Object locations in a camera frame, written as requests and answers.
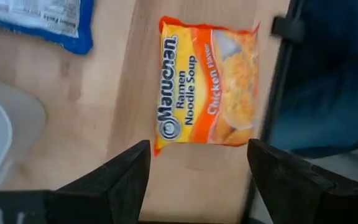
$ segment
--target white plastic container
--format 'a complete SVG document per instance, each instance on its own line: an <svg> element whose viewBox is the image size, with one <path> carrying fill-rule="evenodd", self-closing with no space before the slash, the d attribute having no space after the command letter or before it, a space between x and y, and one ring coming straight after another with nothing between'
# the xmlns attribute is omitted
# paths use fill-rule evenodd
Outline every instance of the white plastic container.
<svg viewBox="0 0 358 224"><path fill-rule="evenodd" d="M0 185L14 164L22 162L44 126L42 105L0 82Z"/></svg>

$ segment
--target blue bag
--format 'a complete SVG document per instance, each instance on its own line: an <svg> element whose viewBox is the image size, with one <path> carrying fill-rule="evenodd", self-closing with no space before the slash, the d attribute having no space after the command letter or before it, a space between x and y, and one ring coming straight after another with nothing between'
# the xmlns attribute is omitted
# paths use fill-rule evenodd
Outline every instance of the blue bag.
<svg viewBox="0 0 358 224"><path fill-rule="evenodd" d="M74 54L92 46L93 0L0 0L0 27L37 35Z"/></svg>

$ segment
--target wooden table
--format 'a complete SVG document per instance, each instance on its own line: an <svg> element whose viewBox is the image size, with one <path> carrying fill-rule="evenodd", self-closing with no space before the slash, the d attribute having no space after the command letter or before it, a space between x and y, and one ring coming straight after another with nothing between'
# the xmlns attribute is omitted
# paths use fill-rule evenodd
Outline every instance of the wooden table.
<svg viewBox="0 0 358 224"><path fill-rule="evenodd" d="M278 52L273 16L289 0L100 0L94 49L85 57L34 37L0 31L0 79L38 98L47 127L5 189L57 189L141 139L154 139L158 20L251 29L260 23L257 121ZM248 185L246 146L172 144L152 159L141 220L236 223Z"/></svg>

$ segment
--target blue cloth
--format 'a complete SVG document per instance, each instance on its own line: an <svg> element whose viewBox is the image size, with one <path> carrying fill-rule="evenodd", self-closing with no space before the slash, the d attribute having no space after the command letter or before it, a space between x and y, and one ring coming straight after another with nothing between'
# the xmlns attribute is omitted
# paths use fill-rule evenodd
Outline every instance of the blue cloth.
<svg viewBox="0 0 358 224"><path fill-rule="evenodd" d="M269 143L311 157L319 147L349 150L358 144L358 0L308 0L301 18L305 46L294 50Z"/></svg>

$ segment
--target maruchan ramen noodle soup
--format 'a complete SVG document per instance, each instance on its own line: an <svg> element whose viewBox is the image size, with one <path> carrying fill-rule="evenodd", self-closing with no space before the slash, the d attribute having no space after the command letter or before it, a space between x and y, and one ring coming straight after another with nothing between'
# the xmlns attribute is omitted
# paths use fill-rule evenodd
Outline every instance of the maruchan ramen noodle soup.
<svg viewBox="0 0 358 224"><path fill-rule="evenodd" d="M257 28L229 30L163 17L160 32L155 155L173 142L247 144L257 103Z"/></svg>

